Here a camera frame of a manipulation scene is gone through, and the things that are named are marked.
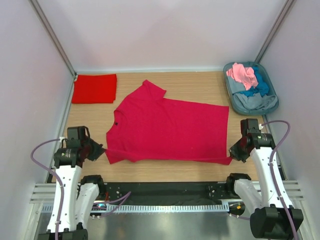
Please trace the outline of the magenta t-shirt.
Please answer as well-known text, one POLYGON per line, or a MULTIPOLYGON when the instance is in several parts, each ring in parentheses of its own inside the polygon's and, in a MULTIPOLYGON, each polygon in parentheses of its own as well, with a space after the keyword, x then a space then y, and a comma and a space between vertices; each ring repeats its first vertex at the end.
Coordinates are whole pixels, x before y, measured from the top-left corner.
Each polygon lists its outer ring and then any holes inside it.
POLYGON ((145 80, 114 110, 106 133, 110 164, 123 160, 178 160, 229 165, 229 107, 165 98, 145 80))

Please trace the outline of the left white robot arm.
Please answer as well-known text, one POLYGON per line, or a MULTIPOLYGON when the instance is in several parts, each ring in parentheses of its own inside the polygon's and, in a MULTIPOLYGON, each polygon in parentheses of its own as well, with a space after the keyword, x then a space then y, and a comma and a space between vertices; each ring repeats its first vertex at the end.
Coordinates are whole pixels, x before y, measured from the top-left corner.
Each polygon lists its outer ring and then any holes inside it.
POLYGON ((106 187, 100 175, 81 177, 85 160, 95 161, 103 153, 86 126, 69 127, 67 137, 53 155, 54 169, 45 169, 56 180, 53 209, 46 232, 40 240, 86 240, 87 223, 95 200, 101 200, 106 187))

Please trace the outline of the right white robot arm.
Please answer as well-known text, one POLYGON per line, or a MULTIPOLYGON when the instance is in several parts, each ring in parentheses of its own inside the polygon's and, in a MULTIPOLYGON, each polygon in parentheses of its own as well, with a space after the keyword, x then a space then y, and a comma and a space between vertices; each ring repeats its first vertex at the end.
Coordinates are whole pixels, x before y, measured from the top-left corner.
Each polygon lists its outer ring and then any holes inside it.
POLYGON ((284 187, 276 157, 280 144, 275 143, 272 134, 263 133, 262 128, 255 118, 241 120, 241 138, 229 149, 234 160, 253 160, 260 190, 247 174, 232 173, 227 177, 225 192, 243 201, 250 213, 248 220, 255 238, 296 240, 304 215, 294 207, 284 187))

